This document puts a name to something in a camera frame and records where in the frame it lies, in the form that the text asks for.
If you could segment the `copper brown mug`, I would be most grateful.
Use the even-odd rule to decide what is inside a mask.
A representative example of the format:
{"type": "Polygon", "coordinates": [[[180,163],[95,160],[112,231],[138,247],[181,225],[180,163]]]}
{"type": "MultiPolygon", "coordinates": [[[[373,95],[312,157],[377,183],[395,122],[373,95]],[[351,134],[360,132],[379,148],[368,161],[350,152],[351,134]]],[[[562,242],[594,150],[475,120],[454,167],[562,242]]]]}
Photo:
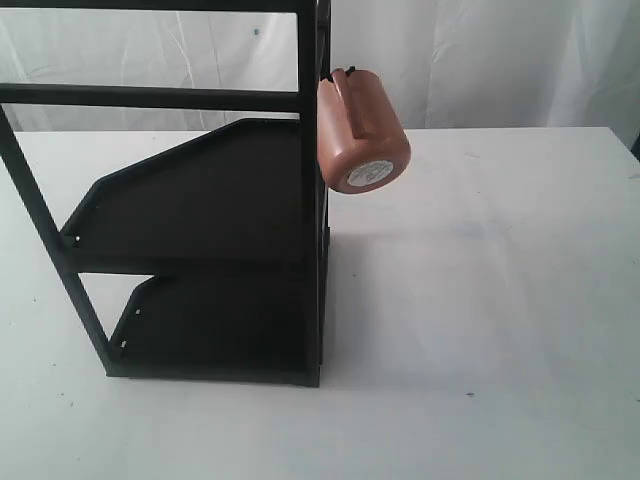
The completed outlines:
{"type": "Polygon", "coordinates": [[[376,74],[356,69],[320,82],[317,157],[326,185],[343,194],[379,189],[404,173],[411,146],[376,74]]]}

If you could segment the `black metal shelf rack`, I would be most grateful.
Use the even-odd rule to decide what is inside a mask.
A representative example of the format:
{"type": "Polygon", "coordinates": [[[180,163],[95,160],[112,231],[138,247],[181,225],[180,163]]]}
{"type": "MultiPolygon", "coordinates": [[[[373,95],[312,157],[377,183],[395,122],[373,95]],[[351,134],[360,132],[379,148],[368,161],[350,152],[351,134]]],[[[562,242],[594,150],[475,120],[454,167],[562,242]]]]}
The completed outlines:
{"type": "Polygon", "coordinates": [[[243,118],[96,180],[63,226],[14,131],[1,157],[110,377],[317,387],[330,229],[317,163],[327,1],[88,1],[88,10],[291,13],[293,92],[5,83],[3,104],[243,118]]]}

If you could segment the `black rack hook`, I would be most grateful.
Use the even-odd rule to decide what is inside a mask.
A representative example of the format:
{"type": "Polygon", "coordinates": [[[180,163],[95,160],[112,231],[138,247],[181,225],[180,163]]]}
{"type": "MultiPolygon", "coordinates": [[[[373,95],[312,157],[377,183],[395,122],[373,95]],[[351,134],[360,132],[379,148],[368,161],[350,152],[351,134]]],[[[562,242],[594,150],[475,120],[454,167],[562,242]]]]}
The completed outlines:
{"type": "Polygon", "coordinates": [[[333,70],[328,76],[327,80],[331,83],[334,83],[336,80],[343,81],[347,79],[350,75],[352,75],[356,71],[355,66],[350,66],[349,68],[336,68],[333,70]]]}

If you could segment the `white backdrop curtain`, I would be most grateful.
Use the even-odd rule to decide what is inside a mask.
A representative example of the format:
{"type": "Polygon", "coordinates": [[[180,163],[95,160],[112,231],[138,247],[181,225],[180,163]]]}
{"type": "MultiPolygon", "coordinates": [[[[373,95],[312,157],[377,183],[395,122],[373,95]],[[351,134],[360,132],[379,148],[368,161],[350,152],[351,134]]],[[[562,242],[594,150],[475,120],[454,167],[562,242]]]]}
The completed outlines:
{"type": "MultiPolygon", "coordinates": [[[[5,82],[293,91],[291,14],[5,9],[5,82]]],[[[639,135],[635,1],[336,1],[330,63],[375,72],[407,128],[639,135]]]]}

